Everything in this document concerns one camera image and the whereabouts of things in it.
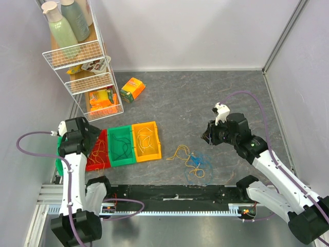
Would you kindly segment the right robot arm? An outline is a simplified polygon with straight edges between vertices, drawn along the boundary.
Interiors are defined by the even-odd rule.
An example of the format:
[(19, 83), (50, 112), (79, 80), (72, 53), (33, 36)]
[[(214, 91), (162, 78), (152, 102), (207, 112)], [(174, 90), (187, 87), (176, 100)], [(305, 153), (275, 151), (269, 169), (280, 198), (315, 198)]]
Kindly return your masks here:
[(278, 189), (272, 191), (249, 175), (236, 184), (235, 196), (240, 202), (253, 200), (266, 206), (288, 224), (291, 233), (303, 244), (310, 244), (328, 231), (328, 197), (319, 196), (301, 182), (270, 151), (265, 140), (251, 133), (242, 113), (228, 114), (225, 121), (209, 121), (202, 139), (210, 145), (234, 146), (241, 158)]

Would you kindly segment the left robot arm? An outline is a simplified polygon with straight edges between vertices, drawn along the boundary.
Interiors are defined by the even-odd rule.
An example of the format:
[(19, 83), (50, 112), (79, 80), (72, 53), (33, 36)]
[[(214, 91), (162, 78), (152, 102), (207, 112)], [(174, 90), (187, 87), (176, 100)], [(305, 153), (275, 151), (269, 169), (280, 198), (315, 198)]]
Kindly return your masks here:
[(64, 246), (87, 244), (102, 237), (100, 207), (111, 200), (113, 190), (105, 176), (85, 181), (87, 158), (100, 133), (85, 117), (62, 121), (58, 126), (63, 195), (59, 215), (50, 225)]

